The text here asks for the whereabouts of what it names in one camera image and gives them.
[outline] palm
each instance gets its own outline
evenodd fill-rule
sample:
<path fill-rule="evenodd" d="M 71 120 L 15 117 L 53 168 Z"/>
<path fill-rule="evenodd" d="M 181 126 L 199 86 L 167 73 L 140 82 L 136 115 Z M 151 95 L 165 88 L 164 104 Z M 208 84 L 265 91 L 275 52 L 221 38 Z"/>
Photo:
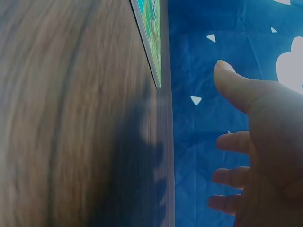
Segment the palm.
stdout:
<path fill-rule="evenodd" d="M 223 135 L 217 147 L 248 154 L 250 168 L 217 170 L 215 182 L 243 192 L 214 196 L 210 206 L 236 215 L 236 227 L 302 226 L 303 203 L 298 203 L 303 197 L 302 96 L 277 83 L 247 80 L 232 71 L 220 73 L 229 78 L 227 82 L 217 72 L 219 91 L 248 114 L 250 132 Z"/>

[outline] wooden board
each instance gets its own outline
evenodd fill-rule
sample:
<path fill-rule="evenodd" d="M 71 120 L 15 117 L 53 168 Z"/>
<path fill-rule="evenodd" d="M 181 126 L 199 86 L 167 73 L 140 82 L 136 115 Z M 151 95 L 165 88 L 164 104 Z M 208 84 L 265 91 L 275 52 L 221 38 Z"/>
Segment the wooden board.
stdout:
<path fill-rule="evenodd" d="M 1 1 L 0 226 L 174 226 L 163 64 L 128 0 Z"/>

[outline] wrinkled fabric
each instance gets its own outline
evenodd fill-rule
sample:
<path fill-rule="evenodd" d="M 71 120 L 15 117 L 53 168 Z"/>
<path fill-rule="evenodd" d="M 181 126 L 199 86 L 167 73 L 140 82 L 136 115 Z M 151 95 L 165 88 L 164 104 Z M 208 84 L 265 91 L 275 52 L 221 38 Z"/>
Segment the wrinkled fabric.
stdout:
<path fill-rule="evenodd" d="M 219 151 L 218 136 L 249 129 L 248 118 L 219 95 L 218 59 L 251 79 L 277 80 L 276 62 L 303 36 L 303 2 L 169 0 L 177 227 L 231 227 L 211 210 L 212 194 L 239 193 L 211 181 L 217 168 L 249 166 L 247 156 Z M 214 35 L 215 42 L 207 36 Z M 191 96 L 202 98 L 195 105 Z"/>

